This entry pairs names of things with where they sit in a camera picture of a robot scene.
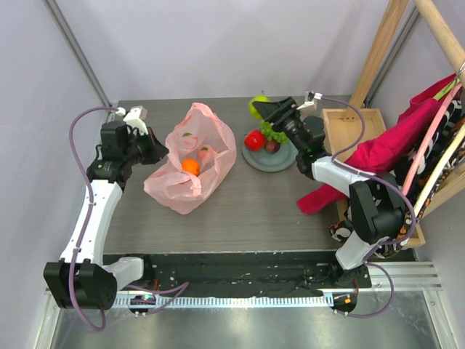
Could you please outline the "green grapes bunch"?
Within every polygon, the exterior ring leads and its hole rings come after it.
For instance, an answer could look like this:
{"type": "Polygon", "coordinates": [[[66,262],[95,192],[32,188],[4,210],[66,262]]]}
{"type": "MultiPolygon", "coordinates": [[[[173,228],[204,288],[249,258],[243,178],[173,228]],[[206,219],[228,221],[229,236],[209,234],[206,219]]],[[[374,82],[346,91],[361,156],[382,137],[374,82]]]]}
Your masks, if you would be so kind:
{"type": "Polygon", "coordinates": [[[276,141],[278,143],[286,144],[289,139],[284,132],[276,132],[272,129],[272,125],[266,121],[260,121],[259,127],[261,133],[265,136],[267,141],[276,141]]]}

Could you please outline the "orange fruit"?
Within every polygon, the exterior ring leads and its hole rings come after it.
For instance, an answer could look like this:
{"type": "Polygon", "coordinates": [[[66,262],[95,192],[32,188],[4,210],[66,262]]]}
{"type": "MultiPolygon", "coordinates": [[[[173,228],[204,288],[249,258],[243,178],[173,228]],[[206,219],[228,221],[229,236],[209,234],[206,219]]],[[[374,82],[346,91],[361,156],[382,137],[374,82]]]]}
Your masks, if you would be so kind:
{"type": "Polygon", "coordinates": [[[183,171],[196,177],[201,173],[201,165],[195,159],[185,159],[181,162],[181,166],[183,171]]]}

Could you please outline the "pink plastic bag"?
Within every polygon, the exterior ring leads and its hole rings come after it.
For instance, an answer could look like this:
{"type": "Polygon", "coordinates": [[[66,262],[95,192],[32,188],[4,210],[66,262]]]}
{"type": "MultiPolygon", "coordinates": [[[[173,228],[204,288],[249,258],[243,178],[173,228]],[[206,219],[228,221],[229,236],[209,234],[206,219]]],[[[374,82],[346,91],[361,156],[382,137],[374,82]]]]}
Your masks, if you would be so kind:
{"type": "Polygon", "coordinates": [[[235,136],[210,107],[193,103],[184,119],[165,139],[167,162],[144,181],[144,191],[159,204],[189,214],[217,189],[237,158],[235,136]],[[181,162],[201,165],[196,177],[181,162]]]}

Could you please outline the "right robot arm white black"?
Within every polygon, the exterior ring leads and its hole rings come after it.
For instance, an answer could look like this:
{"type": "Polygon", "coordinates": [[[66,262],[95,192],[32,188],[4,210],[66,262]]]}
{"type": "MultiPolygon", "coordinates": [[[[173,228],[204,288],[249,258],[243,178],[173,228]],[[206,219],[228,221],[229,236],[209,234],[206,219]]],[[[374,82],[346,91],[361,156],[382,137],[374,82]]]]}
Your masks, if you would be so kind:
{"type": "Polygon", "coordinates": [[[416,217],[411,202],[390,176],[377,177],[356,169],[325,150],[323,120],[301,117],[304,108],[323,98],[312,93],[303,105],[297,105],[292,97],[277,102],[255,100],[252,105],[273,131],[284,133],[298,150],[296,163],[303,175],[349,196],[354,230],[336,251],[337,263],[328,269],[329,281],[343,287],[355,277],[354,269],[365,264],[382,246],[409,239],[416,224],[412,222],[406,234],[401,230],[405,218],[416,217]]]}

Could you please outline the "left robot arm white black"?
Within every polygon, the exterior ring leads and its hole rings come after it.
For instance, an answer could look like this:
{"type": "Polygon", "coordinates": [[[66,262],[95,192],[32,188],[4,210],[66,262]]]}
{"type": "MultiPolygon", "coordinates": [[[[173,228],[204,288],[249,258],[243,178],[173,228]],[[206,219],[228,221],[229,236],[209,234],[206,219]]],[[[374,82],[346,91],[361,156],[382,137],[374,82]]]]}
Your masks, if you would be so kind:
{"type": "Polygon", "coordinates": [[[100,130],[96,158],[86,171],[86,195],[74,232],[44,279],[60,308],[109,309],[129,284],[149,289],[155,280],[148,257],[122,257],[110,265],[103,249],[111,218],[137,164],[156,164],[168,153],[143,121],[111,121],[100,130]]]}

